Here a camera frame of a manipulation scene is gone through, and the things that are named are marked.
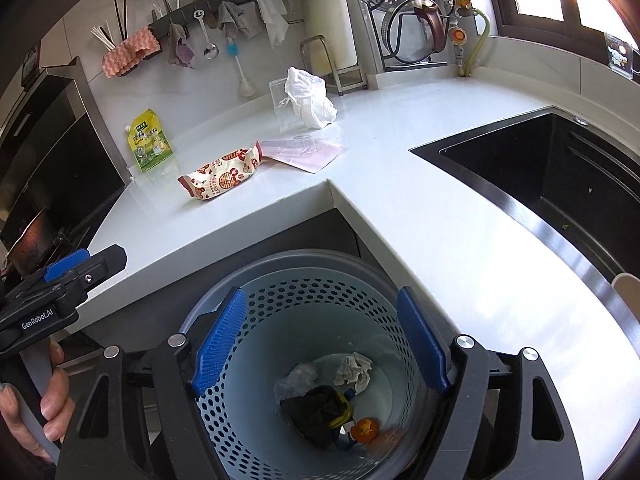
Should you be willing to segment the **person's left hand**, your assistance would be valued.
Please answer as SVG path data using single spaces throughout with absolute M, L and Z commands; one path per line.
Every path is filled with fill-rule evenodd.
M 64 352 L 52 339 L 49 340 L 49 354 L 52 375 L 40 401 L 40 412 L 47 422 L 43 426 L 43 434 L 49 442 L 54 443 L 64 440 L 73 416 L 75 402 L 70 397 L 70 378 L 65 370 L 58 367 L 64 361 Z M 52 456 L 24 424 L 20 401 L 16 390 L 9 382 L 1 389 L 1 416 L 10 436 L 21 445 L 24 451 L 47 464 L 54 463 Z

